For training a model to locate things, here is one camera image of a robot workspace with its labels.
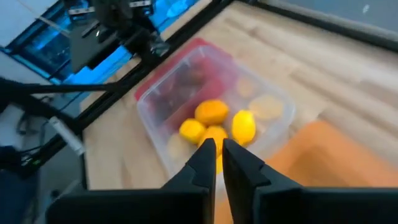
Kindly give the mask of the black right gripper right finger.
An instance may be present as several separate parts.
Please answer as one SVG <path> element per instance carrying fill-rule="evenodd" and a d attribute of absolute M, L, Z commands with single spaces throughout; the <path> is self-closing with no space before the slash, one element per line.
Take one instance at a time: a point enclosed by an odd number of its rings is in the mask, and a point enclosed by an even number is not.
<path fill-rule="evenodd" d="M 304 187 L 231 139 L 223 175 L 235 223 L 397 224 L 396 188 Z"/>

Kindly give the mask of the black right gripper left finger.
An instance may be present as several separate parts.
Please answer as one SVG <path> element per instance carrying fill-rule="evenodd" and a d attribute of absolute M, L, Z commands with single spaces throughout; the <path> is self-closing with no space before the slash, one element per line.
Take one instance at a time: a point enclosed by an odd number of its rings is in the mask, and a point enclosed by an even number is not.
<path fill-rule="evenodd" d="M 213 223 L 216 145 L 207 139 L 158 189 L 87 190 L 56 200 L 47 223 Z"/>

